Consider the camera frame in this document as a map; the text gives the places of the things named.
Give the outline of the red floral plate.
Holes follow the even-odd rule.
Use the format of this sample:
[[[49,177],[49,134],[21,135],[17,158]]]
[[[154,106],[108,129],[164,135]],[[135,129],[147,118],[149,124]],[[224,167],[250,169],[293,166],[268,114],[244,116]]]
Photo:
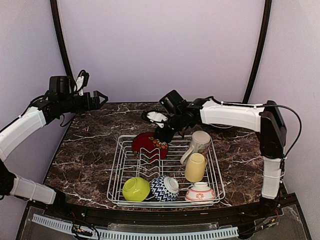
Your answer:
[[[137,159],[152,163],[155,160],[163,160],[169,152],[169,146],[155,138],[153,132],[145,132],[133,139],[131,150]]]

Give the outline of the white patterned tall mug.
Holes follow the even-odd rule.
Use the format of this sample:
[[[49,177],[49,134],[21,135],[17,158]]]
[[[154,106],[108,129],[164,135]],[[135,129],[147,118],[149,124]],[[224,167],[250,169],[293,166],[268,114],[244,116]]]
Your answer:
[[[195,131],[191,136],[189,148],[181,157],[180,163],[186,165],[188,158],[194,153],[199,153],[206,157],[209,152],[210,143],[211,136],[207,132],[202,130]]]

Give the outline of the yellow mug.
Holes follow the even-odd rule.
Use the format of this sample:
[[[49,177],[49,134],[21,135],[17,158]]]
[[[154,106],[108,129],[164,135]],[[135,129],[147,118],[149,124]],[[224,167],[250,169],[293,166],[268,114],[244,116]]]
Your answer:
[[[191,183],[201,182],[205,174],[207,163],[207,159],[202,154],[193,153],[189,157],[185,167],[185,178]]]

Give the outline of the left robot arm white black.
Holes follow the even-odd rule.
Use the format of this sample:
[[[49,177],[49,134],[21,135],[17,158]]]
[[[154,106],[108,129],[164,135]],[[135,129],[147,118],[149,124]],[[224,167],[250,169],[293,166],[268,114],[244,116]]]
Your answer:
[[[15,196],[51,205],[51,210],[60,218],[67,218],[70,206],[57,197],[57,191],[10,172],[4,162],[24,140],[37,130],[66,113],[99,110],[108,97],[99,91],[82,95],[71,94],[62,98],[38,97],[26,111],[0,131],[0,198]]]

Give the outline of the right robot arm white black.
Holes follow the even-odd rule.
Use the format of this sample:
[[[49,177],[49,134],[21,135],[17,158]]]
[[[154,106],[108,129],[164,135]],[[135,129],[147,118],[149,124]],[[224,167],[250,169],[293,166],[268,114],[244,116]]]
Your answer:
[[[255,205],[255,213],[266,217],[275,208],[273,199],[278,195],[285,157],[287,128],[274,101],[265,104],[239,104],[219,102],[213,97],[197,98],[191,103],[174,103],[164,97],[161,104],[168,115],[155,112],[147,114],[157,125],[155,137],[169,143],[177,132],[197,124],[226,125],[252,130],[258,134],[263,158],[262,201]]]

